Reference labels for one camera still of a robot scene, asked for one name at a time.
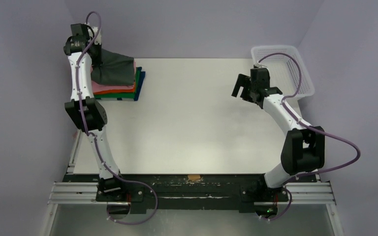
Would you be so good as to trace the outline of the dark grey t shirt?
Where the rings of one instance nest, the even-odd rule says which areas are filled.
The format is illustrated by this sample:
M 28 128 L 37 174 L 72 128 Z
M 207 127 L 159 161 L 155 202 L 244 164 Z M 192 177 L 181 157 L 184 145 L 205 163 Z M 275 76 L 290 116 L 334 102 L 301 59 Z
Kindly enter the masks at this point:
M 93 65 L 91 79 L 99 85 L 132 86 L 135 80 L 135 59 L 102 49 L 101 64 Z

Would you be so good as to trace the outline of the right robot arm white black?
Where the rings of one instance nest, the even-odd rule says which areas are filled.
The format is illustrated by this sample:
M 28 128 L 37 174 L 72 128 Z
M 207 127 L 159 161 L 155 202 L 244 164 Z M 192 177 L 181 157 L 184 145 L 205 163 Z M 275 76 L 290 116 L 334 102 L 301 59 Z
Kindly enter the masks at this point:
M 258 105 L 269 114 L 285 136 L 280 163 L 264 174 L 257 186 L 257 195 L 268 200 L 297 174 L 322 168 L 325 164 L 325 137 L 323 128 L 311 126 L 287 103 L 278 87 L 270 86 L 270 73 L 266 67 L 254 67 L 250 75 L 239 74 L 231 94 Z

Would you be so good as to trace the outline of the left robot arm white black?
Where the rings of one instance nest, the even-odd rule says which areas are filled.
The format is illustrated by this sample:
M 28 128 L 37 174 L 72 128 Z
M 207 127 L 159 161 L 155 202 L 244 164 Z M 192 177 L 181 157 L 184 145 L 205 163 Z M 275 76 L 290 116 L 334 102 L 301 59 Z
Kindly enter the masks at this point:
M 120 169 L 107 140 L 107 113 L 92 91 L 90 48 L 97 33 L 86 24 L 72 24 L 71 33 L 63 48 L 72 76 L 71 97 L 64 108 L 75 126 L 88 137 L 95 154 L 99 171 L 98 193 L 121 201 L 127 195 L 127 188 L 120 180 Z

